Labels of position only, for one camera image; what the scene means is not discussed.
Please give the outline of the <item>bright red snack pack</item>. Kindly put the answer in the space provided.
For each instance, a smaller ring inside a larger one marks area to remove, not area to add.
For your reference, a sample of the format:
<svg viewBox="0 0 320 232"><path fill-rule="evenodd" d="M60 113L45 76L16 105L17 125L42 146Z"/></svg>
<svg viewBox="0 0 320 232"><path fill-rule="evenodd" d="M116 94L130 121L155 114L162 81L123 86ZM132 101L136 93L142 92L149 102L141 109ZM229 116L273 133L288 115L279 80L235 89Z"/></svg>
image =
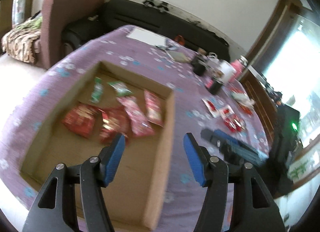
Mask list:
<svg viewBox="0 0 320 232"><path fill-rule="evenodd" d="M228 127L228 129L231 131L231 132L236 132L237 131L237 127L236 127L236 124L234 123L234 121L230 118L226 118L224 120L224 124Z"/></svg>
<svg viewBox="0 0 320 232"><path fill-rule="evenodd" d="M236 131L241 132L246 129L245 121L236 114L231 115L231 121L234 124Z"/></svg>

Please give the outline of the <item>dark red snack pack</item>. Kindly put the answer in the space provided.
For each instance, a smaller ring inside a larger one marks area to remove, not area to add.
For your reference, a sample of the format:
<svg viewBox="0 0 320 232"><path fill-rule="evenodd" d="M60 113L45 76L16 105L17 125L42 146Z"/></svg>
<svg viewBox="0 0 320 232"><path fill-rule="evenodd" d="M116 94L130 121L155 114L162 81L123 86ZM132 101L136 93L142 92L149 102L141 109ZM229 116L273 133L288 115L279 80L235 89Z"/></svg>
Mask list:
<svg viewBox="0 0 320 232"><path fill-rule="evenodd" d="M98 113L99 110L95 106L77 103L66 114L62 123L69 131L84 138L89 138Z"/></svg>
<svg viewBox="0 0 320 232"><path fill-rule="evenodd" d="M100 143L110 144L118 133L123 134L127 140L130 121L124 107L101 108L100 112L103 118L99 134Z"/></svg>

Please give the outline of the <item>white red snack sachet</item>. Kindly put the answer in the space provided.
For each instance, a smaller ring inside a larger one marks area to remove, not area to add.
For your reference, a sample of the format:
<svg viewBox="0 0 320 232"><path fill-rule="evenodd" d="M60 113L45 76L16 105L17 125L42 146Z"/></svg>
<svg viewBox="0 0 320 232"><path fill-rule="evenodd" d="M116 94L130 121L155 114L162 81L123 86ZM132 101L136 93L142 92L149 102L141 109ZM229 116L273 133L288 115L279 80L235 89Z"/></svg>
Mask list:
<svg viewBox="0 0 320 232"><path fill-rule="evenodd" d="M234 111L230 105L226 105L219 109L219 114L222 119L225 120L226 118L231 117L234 114Z"/></svg>
<svg viewBox="0 0 320 232"><path fill-rule="evenodd" d="M202 102L204 103L212 117L217 118L220 115L219 111L217 110L213 102L211 102L209 99L202 98Z"/></svg>

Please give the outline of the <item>pink candy bag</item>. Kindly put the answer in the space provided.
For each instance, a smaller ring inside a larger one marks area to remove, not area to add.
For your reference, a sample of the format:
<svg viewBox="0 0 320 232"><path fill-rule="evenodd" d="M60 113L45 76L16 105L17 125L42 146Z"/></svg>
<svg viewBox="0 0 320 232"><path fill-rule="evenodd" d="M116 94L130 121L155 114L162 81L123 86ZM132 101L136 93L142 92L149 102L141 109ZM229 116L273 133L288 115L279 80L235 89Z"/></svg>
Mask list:
<svg viewBox="0 0 320 232"><path fill-rule="evenodd" d="M152 136L155 134L153 128L147 120L147 117L137 104L136 97L118 97L117 101L124 106L124 109L127 115L129 116L131 122L131 129L134 137L138 138Z"/></svg>
<svg viewBox="0 0 320 232"><path fill-rule="evenodd" d="M146 117L149 122L163 126L161 101L154 93L144 90Z"/></svg>

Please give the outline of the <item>green candy packet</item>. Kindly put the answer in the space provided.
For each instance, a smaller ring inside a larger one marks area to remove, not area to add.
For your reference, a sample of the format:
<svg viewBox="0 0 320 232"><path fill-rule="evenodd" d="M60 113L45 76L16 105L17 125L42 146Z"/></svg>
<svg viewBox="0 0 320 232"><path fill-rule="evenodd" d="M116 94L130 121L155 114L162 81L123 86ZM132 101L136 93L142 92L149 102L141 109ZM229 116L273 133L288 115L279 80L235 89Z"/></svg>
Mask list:
<svg viewBox="0 0 320 232"><path fill-rule="evenodd" d="M111 81L108 84L115 90L117 97L125 97L132 94L131 90L122 81Z"/></svg>
<svg viewBox="0 0 320 232"><path fill-rule="evenodd" d="M101 83L101 79L99 77L95 77L94 79L94 88L91 93L91 99L90 102L97 104L100 102L101 97L103 95L103 85Z"/></svg>

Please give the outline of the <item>purple floral tablecloth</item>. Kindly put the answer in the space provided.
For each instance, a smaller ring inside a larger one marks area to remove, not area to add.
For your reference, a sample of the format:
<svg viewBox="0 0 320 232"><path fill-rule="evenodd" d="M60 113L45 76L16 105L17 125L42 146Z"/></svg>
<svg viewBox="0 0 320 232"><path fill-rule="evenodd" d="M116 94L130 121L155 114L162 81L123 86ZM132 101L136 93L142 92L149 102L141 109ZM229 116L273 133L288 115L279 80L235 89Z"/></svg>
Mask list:
<svg viewBox="0 0 320 232"><path fill-rule="evenodd" d="M103 190L113 225L123 231L192 231L205 190L193 177L183 137L220 129L264 154L270 147L256 113L232 92L205 88L189 64L129 38L123 26L49 69L1 129L1 180L23 205L59 163L81 164L125 136L114 181Z"/></svg>

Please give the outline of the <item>white crumpled cloth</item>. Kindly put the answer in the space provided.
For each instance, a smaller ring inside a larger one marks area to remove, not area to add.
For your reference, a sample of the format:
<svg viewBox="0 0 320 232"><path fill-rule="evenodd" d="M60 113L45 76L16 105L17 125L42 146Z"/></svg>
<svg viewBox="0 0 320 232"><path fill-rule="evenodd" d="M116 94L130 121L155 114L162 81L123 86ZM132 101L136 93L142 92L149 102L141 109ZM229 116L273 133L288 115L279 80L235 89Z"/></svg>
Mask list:
<svg viewBox="0 0 320 232"><path fill-rule="evenodd" d="M255 101L248 97L245 93L231 91L231 97L240 105L253 109Z"/></svg>

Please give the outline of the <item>shallow cardboard box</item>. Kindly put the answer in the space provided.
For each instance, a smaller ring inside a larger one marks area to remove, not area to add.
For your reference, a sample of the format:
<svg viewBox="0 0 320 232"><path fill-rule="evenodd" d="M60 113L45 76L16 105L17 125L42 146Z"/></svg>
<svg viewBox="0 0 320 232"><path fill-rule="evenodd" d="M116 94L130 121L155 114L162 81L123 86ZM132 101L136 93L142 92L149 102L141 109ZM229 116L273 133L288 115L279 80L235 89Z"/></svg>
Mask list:
<svg viewBox="0 0 320 232"><path fill-rule="evenodd" d="M103 94L100 110L119 108L113 81L124 82L133 93L141 111L146 111L144 93L150 91L161 102L162 125L153 125L154 134L135 137L126 132L126 147L113 182L102 193L112 224L118 231L153 231L161 215L174 143L175 96L173 91L143 73L135 73L110 62L90 67L57 102L31 142L20 168L20 174L39 190L53 168L64 163L73 166L97 156L110 140L100 135L103 116L97 115L88 138L69 131L63 118L77 103L89 104L96 78L101 80Z"/></svg>

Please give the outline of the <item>black cylindrical holder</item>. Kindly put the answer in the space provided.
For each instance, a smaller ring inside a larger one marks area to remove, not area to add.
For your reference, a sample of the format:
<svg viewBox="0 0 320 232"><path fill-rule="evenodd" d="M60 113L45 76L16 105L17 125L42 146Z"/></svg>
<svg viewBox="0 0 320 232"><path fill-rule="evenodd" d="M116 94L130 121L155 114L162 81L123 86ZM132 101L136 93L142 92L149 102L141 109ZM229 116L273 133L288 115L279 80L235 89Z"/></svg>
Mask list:
<svg viewBox="0 0 320 232"><path fill-rule="evenodd" d="M197 54L193 57L190 64L193 67L193 73L201 77L206 71L207 52L201 48L198 48Z"/></svg>
<svg viewBox="0 0 320 232"><path fill-rule="evenodd" d="M219 81L218 79L212 77L211 78L211 84L208 87L208 91L210 94L212 95L216 95L219 90L221 89L221 87L223 86L223 83L221 81Z"/></svg>

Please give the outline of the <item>wooden side cabinet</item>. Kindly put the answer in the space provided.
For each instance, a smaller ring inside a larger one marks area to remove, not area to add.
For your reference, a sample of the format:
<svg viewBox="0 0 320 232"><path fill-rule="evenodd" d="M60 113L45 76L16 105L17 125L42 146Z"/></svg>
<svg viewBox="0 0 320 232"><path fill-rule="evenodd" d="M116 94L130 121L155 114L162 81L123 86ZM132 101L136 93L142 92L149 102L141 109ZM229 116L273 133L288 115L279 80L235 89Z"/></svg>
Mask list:
<svg viewBox="0 0 320 232"><path fill-rule="evenodd" d="M254 110L264 128L267 142L272 146L274 139L274 125L276 123L277 108L260 81L247 71L240 79L248 96L255 101Z"/></svg>

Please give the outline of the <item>white plastic jar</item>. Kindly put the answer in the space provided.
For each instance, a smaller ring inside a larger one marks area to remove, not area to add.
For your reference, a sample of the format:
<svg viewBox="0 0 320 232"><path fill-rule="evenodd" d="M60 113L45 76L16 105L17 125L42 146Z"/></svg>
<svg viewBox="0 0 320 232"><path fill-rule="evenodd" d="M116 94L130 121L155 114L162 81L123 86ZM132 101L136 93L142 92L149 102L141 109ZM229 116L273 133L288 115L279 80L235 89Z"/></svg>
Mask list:
<svg viewBox="0 0 320 232"><path fill-rule="evenodd" d="M220 82L223 85L229 83L231 78L235 75L236 69L227 61L221 60L219 64L219 71L222 73L220 77Z"/></svg>

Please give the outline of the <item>pink sleeved bottle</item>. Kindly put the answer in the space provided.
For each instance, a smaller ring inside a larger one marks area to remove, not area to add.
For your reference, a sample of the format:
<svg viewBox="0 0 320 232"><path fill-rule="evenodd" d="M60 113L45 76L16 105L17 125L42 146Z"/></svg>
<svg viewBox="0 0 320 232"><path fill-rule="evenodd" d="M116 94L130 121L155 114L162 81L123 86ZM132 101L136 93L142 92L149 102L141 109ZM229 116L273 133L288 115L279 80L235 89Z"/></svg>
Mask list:
<svg viewBox="0 0 320 232"><path fill-rule="evenodd" d="M231 63L231 66L235 69L235 73L231 77L229 81L230 83L238 79L238 77L240 77L244 69L247 67L247 63L248 61L243 55L241 55L240 58Z"/></svg>

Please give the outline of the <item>tan notebook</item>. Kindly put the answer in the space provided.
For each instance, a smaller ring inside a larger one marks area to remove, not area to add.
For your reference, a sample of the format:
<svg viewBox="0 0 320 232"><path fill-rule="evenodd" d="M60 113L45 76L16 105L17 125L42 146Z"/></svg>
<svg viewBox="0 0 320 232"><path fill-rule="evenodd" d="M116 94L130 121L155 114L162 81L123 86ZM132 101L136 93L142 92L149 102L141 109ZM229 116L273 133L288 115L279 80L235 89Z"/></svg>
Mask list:
<svg viewBox="0 0 320 232"><path fill-rule="evenodd" d="M184 55L181 52L176 51L168 51L168 55L170 56L171 60L179 63L189 63L191 59Z"/></svg>

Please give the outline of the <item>white paper sheet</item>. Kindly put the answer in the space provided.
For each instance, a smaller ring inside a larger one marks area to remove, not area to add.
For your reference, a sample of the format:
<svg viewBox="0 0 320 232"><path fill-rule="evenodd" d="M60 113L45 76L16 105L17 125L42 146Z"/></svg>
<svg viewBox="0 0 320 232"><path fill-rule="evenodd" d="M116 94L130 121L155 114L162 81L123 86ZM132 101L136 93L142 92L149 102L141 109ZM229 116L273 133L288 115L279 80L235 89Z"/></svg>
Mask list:
<svg viewBox="0 0 320 232"><path fill-rule="evenodd" d="M126 37L146 43L150 46L166 46L167 43L165 37L139 27L134 28Z"/></svg>

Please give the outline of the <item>black sofa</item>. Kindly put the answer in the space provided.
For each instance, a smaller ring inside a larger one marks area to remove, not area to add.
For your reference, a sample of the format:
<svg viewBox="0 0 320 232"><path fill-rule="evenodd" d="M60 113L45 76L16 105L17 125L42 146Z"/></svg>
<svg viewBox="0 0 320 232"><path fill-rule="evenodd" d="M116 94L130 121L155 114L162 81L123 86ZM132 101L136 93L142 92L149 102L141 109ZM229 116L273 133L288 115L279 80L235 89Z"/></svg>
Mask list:
<svg viewBox="0 0 320 232"><path fill-rule="evenodd" d="M119 27L134 25L171 40L179 35L184 38L184 47L193 51L198 48L214 52L219 59L230 62L228 42L214 32L202 29L195 23L188 22L169 13L161 13L156 8L146 8L129 0L110 0L103 4L89 17L69 23L62 31L63 44L73 50Z"/></svg>

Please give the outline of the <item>patterned blanket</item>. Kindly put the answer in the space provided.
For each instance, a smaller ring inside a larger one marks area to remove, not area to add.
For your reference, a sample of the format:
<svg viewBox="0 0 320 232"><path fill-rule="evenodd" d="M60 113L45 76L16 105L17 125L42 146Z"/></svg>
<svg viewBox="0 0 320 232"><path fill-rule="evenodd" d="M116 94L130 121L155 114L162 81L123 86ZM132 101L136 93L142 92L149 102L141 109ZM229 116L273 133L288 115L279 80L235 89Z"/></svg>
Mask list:
<svg viewBox="0 0 320 232"><path fill-rule="evenodd" d="M18 61L35 64L33 43L41 36L42 20L42 15L30 17L7 32L1 40L2 51Z"/></svg>

